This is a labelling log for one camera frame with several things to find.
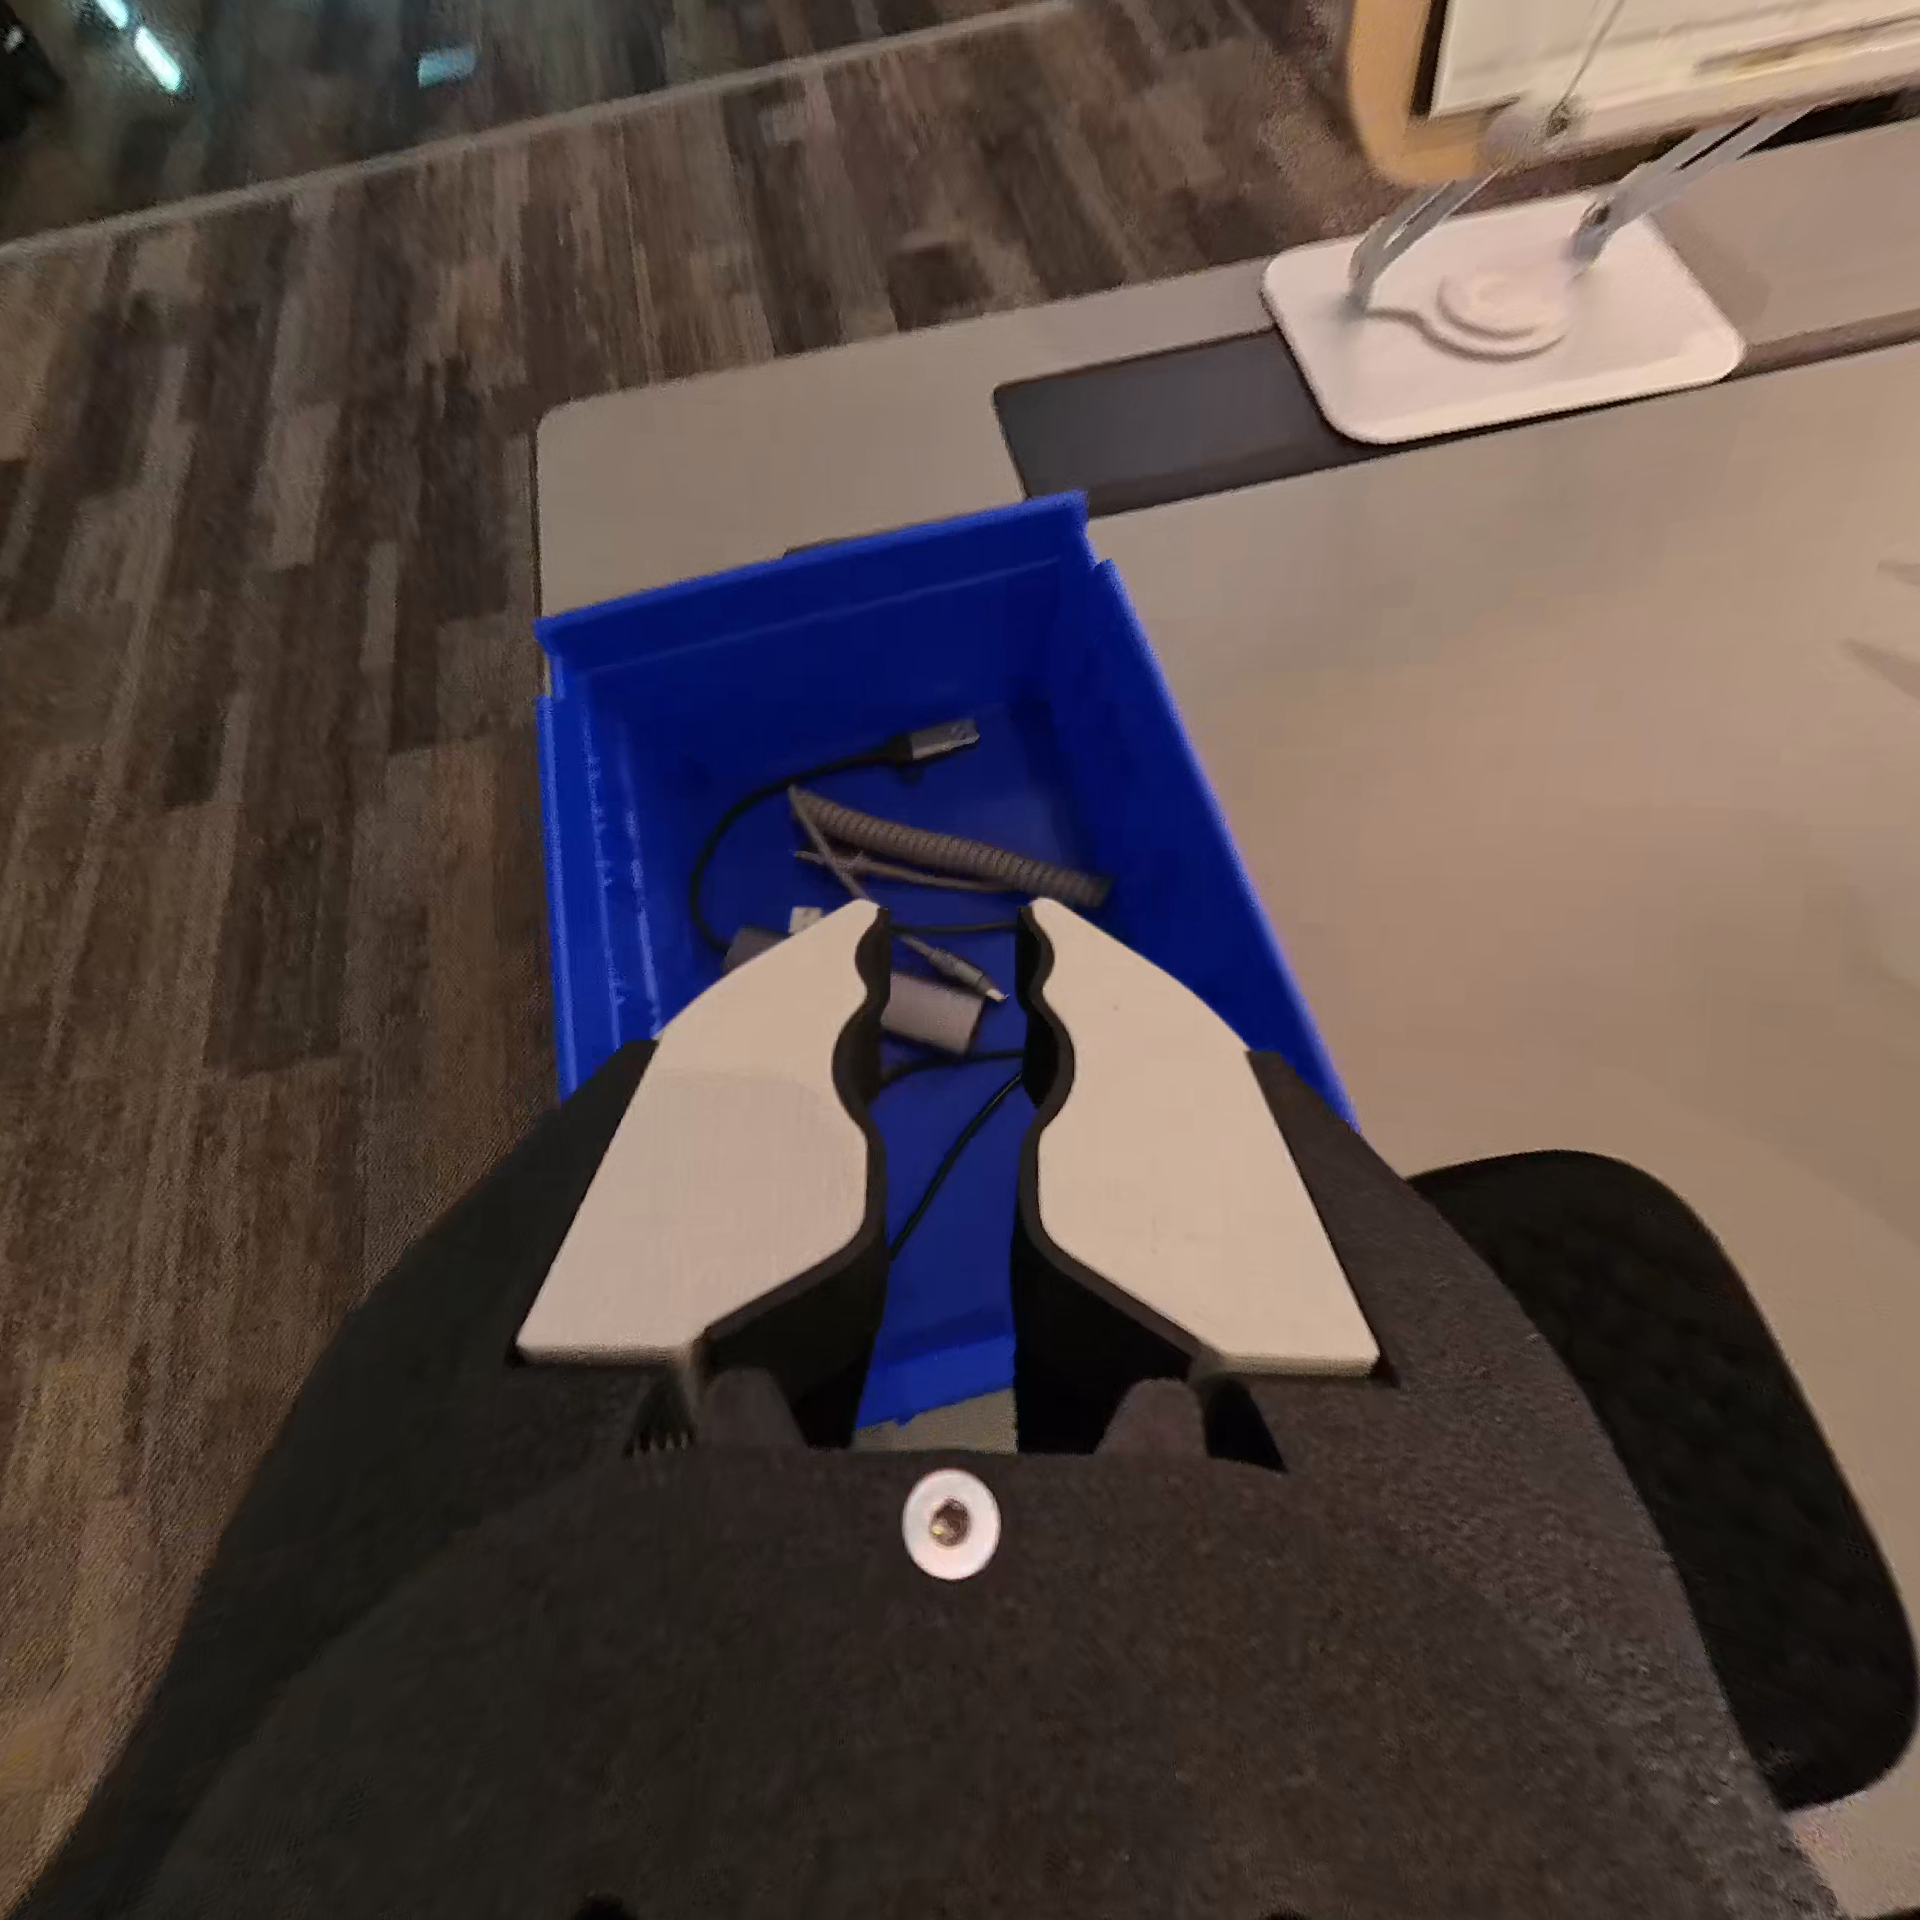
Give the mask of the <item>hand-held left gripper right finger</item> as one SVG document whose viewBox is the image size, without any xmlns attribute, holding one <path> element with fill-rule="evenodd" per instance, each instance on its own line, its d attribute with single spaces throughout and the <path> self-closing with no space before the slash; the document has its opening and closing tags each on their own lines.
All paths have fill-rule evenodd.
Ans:
<svg viewBox="0 0 1920 1920">
<path fill-rule="evenodd" d="M 1201 1374 L 1359 1380 L 1378 1341 L 1255 1077 L 1184 981 L 1041 898 L 1020 917 L 1020 1233 L 1069 1297 Z"/>
</svg>

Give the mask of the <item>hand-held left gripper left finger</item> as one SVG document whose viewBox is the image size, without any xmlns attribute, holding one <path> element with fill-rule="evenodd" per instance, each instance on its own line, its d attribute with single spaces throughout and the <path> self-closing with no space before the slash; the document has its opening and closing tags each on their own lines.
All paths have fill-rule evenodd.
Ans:
<svg viewBox="0 0 1920 1920">
<path fill-rule="evenodd" d="M 853 1370 L 884 1307 L 890 923 L 847 903 L 658 1034 L 514 1332 L 524 1362 Z"/>
</svg>

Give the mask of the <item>grey usb hub with cable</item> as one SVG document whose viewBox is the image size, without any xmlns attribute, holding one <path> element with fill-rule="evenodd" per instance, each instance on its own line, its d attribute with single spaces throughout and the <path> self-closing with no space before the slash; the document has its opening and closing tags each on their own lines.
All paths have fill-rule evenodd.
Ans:
<svg viewBox="0 0 1920 1920">
<path fill-rule="evenodd" d="M 735 972 L 747 960 L 760 957 L 763 953 L 786 941 L 781 932 L 763 925 L 741 925 L 729 941 L 717 934 L 703 914 L 703 888 L 706 871 L 727 841 L 727 834 L 763 801 L 786 793 L 792 783 L 826 778 L 836 772 L 865 772 L 865 768 L 915 768 L 919 764 L 950 756 L 957 749 L 970 749 L 978 744 L 978 722 L 970 717 L 945 721 L 915 733 L 893 733 L 875 747 L 867 747 L 850 756 L 834 756 L 825 764 L 810 764 L 805 768 L 792 768 L 786 778 L 763 783 L 743 793 L 706 830 L 690 873 L 688 873 L 688 918 L 696 940 L 712 953 L 721 972 Z M 912 950 L 931 972 L 893 972 L 890 973 L 890 1001 L 884 1006 L 880 1028 L 890 1039 L 907 1047 L 928 1051 L 942 1058 L 963 1058 L 970 1057 L 978 1028 L 984 1019 L 984 1006 L 996 1005 L 995 981 L 962 960 L 945 950 L 928 950 L 919 934 L 895 932 L 903 950 Z"/>
</svg>

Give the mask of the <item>blue plastic bin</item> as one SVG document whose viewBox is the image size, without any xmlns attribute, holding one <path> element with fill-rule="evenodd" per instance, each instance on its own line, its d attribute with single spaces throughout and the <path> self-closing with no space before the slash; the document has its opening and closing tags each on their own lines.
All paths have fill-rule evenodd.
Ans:
<svg viewBox="0 0 1920 1920">
<path fill-rule="evenodd" d="M 865 1366 L 763 1370 L 800 1424 L 834 1447 L 859 1424 L 1017 1390 L 1025 1447 L 1062 1447 L 1138 1374 L 1211 1380 L 1117 1309 L 1069 1297 L 1020 1233 L 1035 1114 L 1024 908 L 1056 898 L 1196 990 L 1250 1047 L 1263 1097 L 1295 1069 L 1336 1118 L 1353 1113 L 1079 499 L 564 612 L 541 644 L 564 1093 L 624 1042 L 644 1069 L 668 1019 L 727 973 L 688 918 L 688 873 L 729 801 L 893 733 L 978 722 L 970 749 L 915 768 L 792 783 L 706 871 L 723 941 L 875 903 L 890 973 L 931 972 L 895 941 L 908 932 L 996 988 L 963 1058 L 880 1028 L 884 1307 Z M 760 1370 L 635 1366 L 688 1400 L 721 1371 Z"/>
</svg>

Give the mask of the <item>black mesh elbow pad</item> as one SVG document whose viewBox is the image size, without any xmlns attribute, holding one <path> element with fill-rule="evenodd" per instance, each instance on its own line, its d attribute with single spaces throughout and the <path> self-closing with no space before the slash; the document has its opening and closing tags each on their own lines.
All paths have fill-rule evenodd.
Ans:
<svg viewBox="0 0 1920 1920">
<path fill-rule="evenodd" d="M 1914 1630 L 1708 1223 L 1646 1169 L 1583 1152 L 1451 1163 L 1412 1185 L 1583 1392 L 1779 1808 L 1883 1781 L 1915 1735 Z"/>
</svg>

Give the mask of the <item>printed instruction sheet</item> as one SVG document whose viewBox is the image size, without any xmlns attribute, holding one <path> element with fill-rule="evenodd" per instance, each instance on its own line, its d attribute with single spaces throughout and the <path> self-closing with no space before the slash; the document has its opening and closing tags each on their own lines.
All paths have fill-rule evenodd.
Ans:
<svg viewBox="0 0 1920 1920">
<path fill-rule="evenodd" d="M 1914 73 L 1915 2 L 1437 2 L 1414 98 L 1424 114 L 1564 92 L 1640 103 L 1849 55 Z"/>
</svg>

